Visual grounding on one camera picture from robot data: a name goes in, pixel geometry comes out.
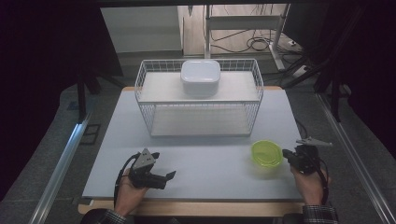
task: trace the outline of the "sleeve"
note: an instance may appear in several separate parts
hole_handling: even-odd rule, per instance
[[[120,216],[112,210],[107,210],[105,214],[100,218],[97,224],[125,224],[126,218]]]
[[[304,224],[339,224],[335,209],[327,205],[303,206],[303,216]]]

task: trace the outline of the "gray floor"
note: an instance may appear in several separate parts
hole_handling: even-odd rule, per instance
[[[156,54],[158,58],[162,59],[164,57],[180,57],[178,55],[178,52]],[[121,55],[120,62],[125,77],[118,77],[118,79],[128,85],[134,85],[134,74],[137,74],[136,69],[139,62],[143,59],[153,59],[153,57],[149,53]],[[276,71],[270,55],[261,54],[255,57],[259,60],[262,73]],[[265,75],[263,78],[278,77],[281,75]],[[285,77],[283,81],[288,81],[291,78]],[[330,201],[337,208],[342,223],[382,223],[365,188],[350,165],[347,154],[326,118],[317,96],[313,93],[312,84],[314,81],[314,77],[308,79],[295,88],[287,90],[287,95],[295,118],[305,126],[308,134],[317,139],[334,143],[332,148],[319,148],[321,158],[327,162],[332,176]],[[276,79],[268,81],[266,84],[273,85],[278,82],[279,79]],[[120,96],[118,87],[102,79],[100,79],[100,83],[103,88],[102,92],[95,97],[88,96],[89,99],[95,98],[95,108],[89,125],[100,125],[97,139],[93,142],[92,135],[82,138],[81,143],[85,144],[78,146],[64,182],[49,210],[46,223],[79,223],[82,218],[82,215],[78,213],[79,198]],[[75,86],[63,92],[61,105],[47,134],[6,198],[0,203],[0,223],[29,222],[76,125],[78,111],[73,106],[76,101],[77,89]],[[396,179],[392,175],[396,173],[396,161],[353,113],[347,104],[347,99],[340,101],[340,115],[342,124],[359,151],[362,161],[388,200],[391,210],[396,211]]]

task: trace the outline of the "green bowl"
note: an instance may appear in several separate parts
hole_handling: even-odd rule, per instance
[[[280,146],[268,140],[253,143],[251,157],[254,162],[263,167],[277,167],[283,161]]]

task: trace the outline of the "hand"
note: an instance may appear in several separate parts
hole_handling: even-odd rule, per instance
[[[132,185],[128,178],[129,171],[129,168],[126,169],[121,178],[119,194],[114,208],[114,211],[123,217],[128,216],[136,209],[148,191],[148,188],[137,189]]]
[[[304,198],[305,205],[321,205],[323,187],[318,173],[314,172],[311,175],[303,175],[293,166],[290,167],[290,170],[294,175],[297,189]],[[322,173],[326,178],[326,172],[322,170]]]

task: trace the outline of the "white tabletop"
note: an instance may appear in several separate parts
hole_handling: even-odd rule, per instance
[[[151,189],[146,198],[198,201],[284,201],[301,199],[289,164],[266,170],[250,158],[250,145],[262,139],[294,150],[300,135],[284,91],[264,91],[250,137],[149,136],[134,91],[123,91],[83,197],[112,198],[114,183],[126,160],[144,147],[160,152],[155,175],[176,170],[165,189]]]

